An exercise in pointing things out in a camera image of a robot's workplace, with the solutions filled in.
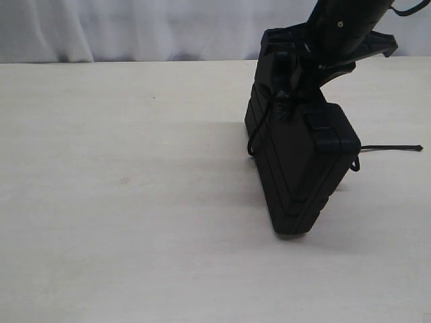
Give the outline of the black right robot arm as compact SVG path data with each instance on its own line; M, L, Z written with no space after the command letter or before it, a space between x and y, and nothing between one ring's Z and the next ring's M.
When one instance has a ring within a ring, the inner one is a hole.
M309 19L264 32L254 85L272 104L293 109L323 103L321 88L351 73L357 61L398 48L395 37L373 29L391 1L318 1Z

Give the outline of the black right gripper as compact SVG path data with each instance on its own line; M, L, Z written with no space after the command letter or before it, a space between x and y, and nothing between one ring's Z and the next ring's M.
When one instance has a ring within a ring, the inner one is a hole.
M261 39L261 83L274 84L275 93L296 91L297 112L325 113L321 84L351 73L357 61L379 54L390 57L398 48L394 36L375 31L354 36L346 44L353 45L346 53L324 49L305 23L268 29Z

